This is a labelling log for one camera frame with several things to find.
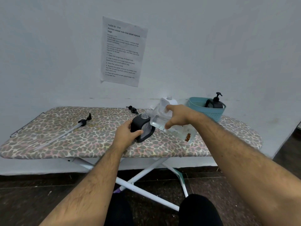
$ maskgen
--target instruction sheet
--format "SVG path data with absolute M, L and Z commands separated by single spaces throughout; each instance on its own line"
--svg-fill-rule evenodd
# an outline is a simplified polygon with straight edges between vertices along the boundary
M 101 80 L 138 87 L 148 30 L 102 18 Z

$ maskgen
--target ironing board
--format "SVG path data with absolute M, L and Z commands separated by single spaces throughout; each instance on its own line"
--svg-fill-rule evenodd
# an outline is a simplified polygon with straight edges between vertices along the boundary
M 138 109 L 138 113 L 144 111 L 144 109 Z M 71 129 L 79 120 L 87 117 L 89 113 L 92 115 L 92 120 L 87 121 L 85 126 L 73 130 L 52 144 L 34 152 L 34 149 L 39 145 L 47 143 L 54 137 Z M 33 121 L 13 133 L 10 139 L 0 147 L 0 156 L 6 159 L 64 158 L 87 169 L 92 169 L 94 165 L 82 158 L 102 157 L 113 142 L 116 128 L 135 116 L 127 108 L 56 107 L 40 114 Z M 263 142 L 260 135 L 245 123 L 222 116 L 219 124 L 254 148 L 261 149 Z M 120 190 L 131 189 L 178 211 L 178 206 L 134 186 L 134 182 L 162 164 L 179 177 L 184 195 L 188 196 L 182 174 L 168 166 L 164 161 L 169 157 L 200 156 L 211 156 L 211 154 L 199 134 L 197 134 L 195 141 L 188 144 L 184 140 L 156 129 L 154 134 L 145 141 L 141 143 L 134 142 L 123 153 L 122 159 L 160 159 L 129 181 L 117 178 L 116 183 L 121 185 Z

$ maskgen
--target transparent bottle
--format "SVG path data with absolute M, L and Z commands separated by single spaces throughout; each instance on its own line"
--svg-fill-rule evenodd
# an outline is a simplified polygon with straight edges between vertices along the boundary
M 165 129 L 165 124 L 172 117 L 172 111 L 166 110 L 166 105 L 176 104 L 176 100 L 172 97 L 161 98 L 160 103 L 155 107 L 150 107 L 146 110 L 146 114 L 150 116 L 150 124 L 168 134 L 172 134 L 182 140 L 191 143 L 197 134 L 197 130 L 190 124 L 188 125 L 174 125 L 170 129 Z

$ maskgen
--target ironing board cover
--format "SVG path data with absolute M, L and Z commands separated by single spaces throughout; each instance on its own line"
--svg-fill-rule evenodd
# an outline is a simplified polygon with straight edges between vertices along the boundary
M 39 145 L 71 129 L 89 113 L 92 114 L 92 120 L 86 126 L 33 152 Z M 56 107 L 37 117 L 7 140 L 0 147 L 0 156 L 8 159 L 101 157 L 112 144 L 116 128 L 135 116 L 127 108 Z M 227 116 L 222 116 L 219 123 L 246 143 L 261 149 L 261 137 L 245 123 Z M 191 156 L 211 156 L 199 134 L 193 143 L 188 144 L 159 129 L 142 143 L 135 142 L 123 153 L 123 157 L 127 158 Z

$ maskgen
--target brown tile floor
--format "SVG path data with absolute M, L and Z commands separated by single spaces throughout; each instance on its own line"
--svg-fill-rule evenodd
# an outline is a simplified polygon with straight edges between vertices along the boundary
M 293 135 L 277 153 L 274 161 L 301 178 L 301 138 Z M 217 167 L 179 169 L 189 194 L 201 194 L 216 206 L 224 225 L 260 225 L 253 213 L 230 186 Z M 128 180 L 139 170 L 119 171 Z M 0 176 L 0 225 L 38 225 L 72 190 L 84 174 Z M 184 199 L 177 177 L 156 169 L 135 183 L 159 197 L 179 205 Z M 177 225 L 177 212 L 125 191 L 136 225 Z

